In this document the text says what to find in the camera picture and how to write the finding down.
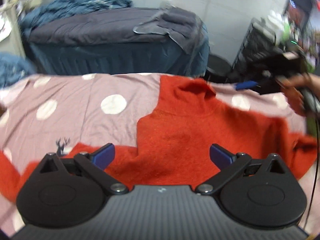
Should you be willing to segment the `person's right hand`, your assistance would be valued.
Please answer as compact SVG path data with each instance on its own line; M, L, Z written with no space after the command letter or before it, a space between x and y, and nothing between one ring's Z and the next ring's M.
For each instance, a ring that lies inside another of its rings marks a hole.
M276 80L279 82L281 91L286 96L289 106L300 116L306 116L306 111L304 109L304 96L299 89L307 88L319 99L320 86L318 75L304 73L297 74L288 79L279 77Z

